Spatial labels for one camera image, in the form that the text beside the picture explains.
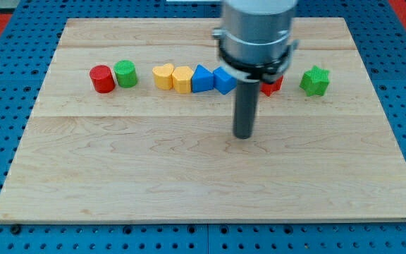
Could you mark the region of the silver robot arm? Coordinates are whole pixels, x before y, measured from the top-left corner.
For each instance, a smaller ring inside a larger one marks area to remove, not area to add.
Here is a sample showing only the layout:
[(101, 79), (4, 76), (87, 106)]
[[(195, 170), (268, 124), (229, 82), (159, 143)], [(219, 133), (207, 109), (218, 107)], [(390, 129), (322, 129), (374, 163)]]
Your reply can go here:
[(225, 0), (213, 29), (221, 67), (243, 82), (274, 83), (290, 67), (297, 0)]

